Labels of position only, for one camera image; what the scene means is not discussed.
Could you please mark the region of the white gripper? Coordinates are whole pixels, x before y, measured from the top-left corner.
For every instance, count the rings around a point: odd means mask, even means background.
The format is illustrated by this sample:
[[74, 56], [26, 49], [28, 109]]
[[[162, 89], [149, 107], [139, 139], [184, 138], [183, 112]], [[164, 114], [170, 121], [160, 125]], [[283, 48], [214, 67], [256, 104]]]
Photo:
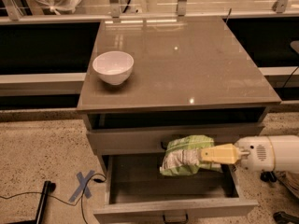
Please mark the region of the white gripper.
[[239, 139], [235, 146], [225, 144], [200, 150], [201, 161], [220, 164], [235, 164], [249, 171], [273, 171], [275, 168], [274, 149], [267, 136], [252, 136]]

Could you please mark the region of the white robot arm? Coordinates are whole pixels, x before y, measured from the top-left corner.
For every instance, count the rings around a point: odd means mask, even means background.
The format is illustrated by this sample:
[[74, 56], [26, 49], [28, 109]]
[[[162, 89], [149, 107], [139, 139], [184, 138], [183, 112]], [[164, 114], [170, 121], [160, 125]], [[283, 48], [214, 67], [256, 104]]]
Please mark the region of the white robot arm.
[[203, 148], [200, 161], [239, 164], [250, 171], [299, 172], [299, 137], [296, 135], [250, 136], [234, 144]]

